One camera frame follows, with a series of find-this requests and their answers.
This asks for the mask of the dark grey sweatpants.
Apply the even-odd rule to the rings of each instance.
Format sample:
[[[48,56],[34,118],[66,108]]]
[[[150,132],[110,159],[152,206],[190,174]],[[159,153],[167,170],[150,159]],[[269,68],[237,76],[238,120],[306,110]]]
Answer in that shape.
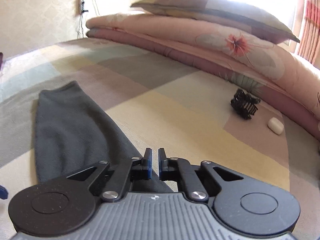
[[[40,92],[34,150],[40,183],[101,160],[118,165],[140,156],[118,125],[75,81]]]

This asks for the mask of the black hair claw clip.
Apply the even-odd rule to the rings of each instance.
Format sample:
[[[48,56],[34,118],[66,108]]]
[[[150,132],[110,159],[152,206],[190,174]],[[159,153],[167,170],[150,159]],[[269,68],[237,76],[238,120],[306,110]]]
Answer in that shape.
[[[245,120],[251,120],[258,110],[257,105],[261,102],[260,98],[253,97],[238,88],[231,100],[231,106],[235,112]]]

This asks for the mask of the white earbud case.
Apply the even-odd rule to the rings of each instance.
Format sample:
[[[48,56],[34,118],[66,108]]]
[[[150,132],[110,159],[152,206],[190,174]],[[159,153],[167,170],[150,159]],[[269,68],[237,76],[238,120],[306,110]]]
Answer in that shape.
[[[268,128],[275,134],[281,135],[284,131],[284,125],[277,118],[271,118],[267,123]]]

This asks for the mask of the pink floral folded quilt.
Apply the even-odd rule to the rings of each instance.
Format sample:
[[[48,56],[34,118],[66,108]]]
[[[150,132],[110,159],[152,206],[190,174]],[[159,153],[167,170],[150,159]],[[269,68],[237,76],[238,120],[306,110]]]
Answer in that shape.
[[[304,58],[242,30],[145,14],[113,14],[86,22],[87,36],[153,51],[219,76],[252,93],[319,137],[319,70]]]

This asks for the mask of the grey floral pillow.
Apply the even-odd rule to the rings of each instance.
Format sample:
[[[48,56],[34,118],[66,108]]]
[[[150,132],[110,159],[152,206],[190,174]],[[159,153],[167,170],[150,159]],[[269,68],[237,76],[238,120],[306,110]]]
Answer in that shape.
[[[280,44],[300,42],[275,16],[255,6],[228,0],[140,0],[131,4],[154,15],[191,18],[243,30],[262,40]]]

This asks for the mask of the white power strip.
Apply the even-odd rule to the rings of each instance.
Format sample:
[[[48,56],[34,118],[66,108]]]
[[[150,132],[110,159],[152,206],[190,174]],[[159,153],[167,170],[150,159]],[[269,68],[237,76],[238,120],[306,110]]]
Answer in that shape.
[[[86,12],[88,12],[88,10],[85,8],[85,1],[79,0],[79,15],[82,16]]]

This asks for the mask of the red striped curtain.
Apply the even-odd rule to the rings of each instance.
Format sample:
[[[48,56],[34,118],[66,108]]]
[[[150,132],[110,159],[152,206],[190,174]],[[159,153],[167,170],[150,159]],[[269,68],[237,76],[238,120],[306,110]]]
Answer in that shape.
[[[319,0],[304,0],[299,39],[296,54],[315,64],[319,57]]]

